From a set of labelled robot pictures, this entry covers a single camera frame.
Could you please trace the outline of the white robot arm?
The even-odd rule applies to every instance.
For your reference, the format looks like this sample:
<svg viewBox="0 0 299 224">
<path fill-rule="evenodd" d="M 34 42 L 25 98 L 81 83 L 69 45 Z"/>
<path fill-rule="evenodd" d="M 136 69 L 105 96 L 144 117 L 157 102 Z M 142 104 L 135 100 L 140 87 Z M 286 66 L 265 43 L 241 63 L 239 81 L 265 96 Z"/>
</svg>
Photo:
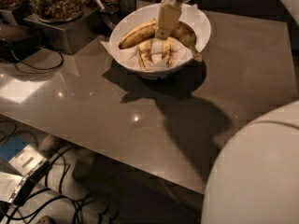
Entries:
<svg viewBox="0 0 299 224">
<path fill-rule="evenodd" d="M 283 0 L 196 2 L 212 18 L 204 95 L 232 124 L 219 138 L 200 224 L 299 224 L 292 10 Z"/>
</svg>

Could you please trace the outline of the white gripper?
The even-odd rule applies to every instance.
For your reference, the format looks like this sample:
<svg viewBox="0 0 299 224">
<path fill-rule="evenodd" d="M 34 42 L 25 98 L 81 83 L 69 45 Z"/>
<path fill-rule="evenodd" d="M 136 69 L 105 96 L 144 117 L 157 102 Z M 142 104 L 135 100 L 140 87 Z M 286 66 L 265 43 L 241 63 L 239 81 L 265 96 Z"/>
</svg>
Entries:
<svg viewBox="0 0 299 224">
<path fill-rule="evenodd" d="M 162 0 L 163 3 L 170 1 L 187 3 L 191 0 Z M 182 11 L 180 7 L 170 4 L 160 4 L 155 37 L 166 40 L 171 35 L 175 25 L 178 23 L 181 13 Z"/>
</svg>

